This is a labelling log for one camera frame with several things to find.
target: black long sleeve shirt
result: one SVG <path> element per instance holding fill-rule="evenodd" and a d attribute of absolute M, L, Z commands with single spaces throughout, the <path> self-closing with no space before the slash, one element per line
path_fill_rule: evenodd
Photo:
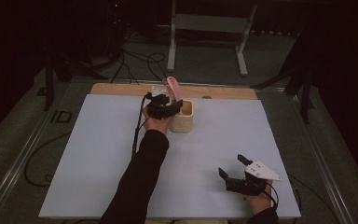
<path fill-rule="evenodd" d="M 145 224 L 147 206 L 158 181 L 159 169 L 169 148 L 167 137 L 149 130 L 139 146 L 139 151 L 118 183 L 117 192 L 106 209 L 103 224 Z M 248 224 L 275 224 L 275 210 L 267 209 L 252 217 Z"/>

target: white metal stand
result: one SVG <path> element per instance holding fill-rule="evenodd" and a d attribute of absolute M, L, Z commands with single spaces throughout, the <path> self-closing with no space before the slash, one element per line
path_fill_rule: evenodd
<path fill-rule="evenodd" d="M 173 71 L 175 66 L 176 41 L 175 30 L 201 30 L 243 34 L 241 44 L 235 48 L 240 74 L 243 77 L 248 75 L 245 60 L 243 58 L 243 49 L 252 27 L 252 21 L 255 16 L 257 6 L 252 6 L 251 12 L 247 18 L 232 17 L 215 17 L 176 14 L 176 0 L 172 0 L 172 17 L 171 17 L 171 44 L 168 54 L 167 70 Z"/>

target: white tabletop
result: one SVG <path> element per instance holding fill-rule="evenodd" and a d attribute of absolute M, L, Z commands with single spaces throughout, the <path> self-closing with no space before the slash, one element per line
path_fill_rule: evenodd
<path fill-rule="evenodd" d="M 190 133 L 171 133 L 170 149 L 149 203 L 149 218 L 250 217 L 240 194 L 226 191 L 218 167 L 244 178 L 242 154 L 260 160 L 283 181 L 279 217 L 300 217 L 266 113 L 257 100 L 187 99 Z M 142 97 L 88 95 L 42 205 L 40 217 L 98 218 L 110 204 L 131 159 Z M 139 141 L 145 131 L 139 135 Z"/>

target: human hand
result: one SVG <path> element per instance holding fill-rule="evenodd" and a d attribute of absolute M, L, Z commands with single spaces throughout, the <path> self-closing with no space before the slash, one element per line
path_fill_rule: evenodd
<path fill-rule="evenodd" d="M 267 180 L 266 193 L 271 194 L 271 186 L 272 180 Z M 254 215 L 271 207 L 271 199 L 263 192 L 256 196 L 243 195 L 243 199 L 251 205 Z"/>
<path fill-rule="evenodd" d="M 168 117 L 165 119 L 153 119 L 150 118 L 147 115 L 147 106 L 144 107 L 144 109 L 142 110 L 142 112 L 144 113 L 146 122 L 145 122 L 145 129 L 146 130 L 157 130 L 161 133 L 167 134 L 168 131 L 168 127 L 170 127 L 170 123 L 173 119 L 173 117 Z"/>

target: dark background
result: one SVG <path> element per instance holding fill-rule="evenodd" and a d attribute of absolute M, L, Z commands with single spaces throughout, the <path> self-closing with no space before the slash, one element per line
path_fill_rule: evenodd
<path fill-rule="evenodd" d="M 238 1 L 200 4 L 207 2 L 212 4 L 200 7 L 204 14 L 241 14 Z M 358 0 L 258 2 L 252 27 L 256 34 L 300 33 L 284 66 L 312 62 L 312 84 L 358 164 Z M 123 8 L 111 8 L 114 3 Z M 194 1 L 178 1 L 177 10 L 195 12 Z M 0 121 L 44 67 L 47 36 L 77 60 L 89 62 L 90 55 L 117 50 L 119 39 L 108 36 L 121 13 L 132 29 L 154 35 L 156 24 L 170 23 L 171 1 L 1 1 Z"/>

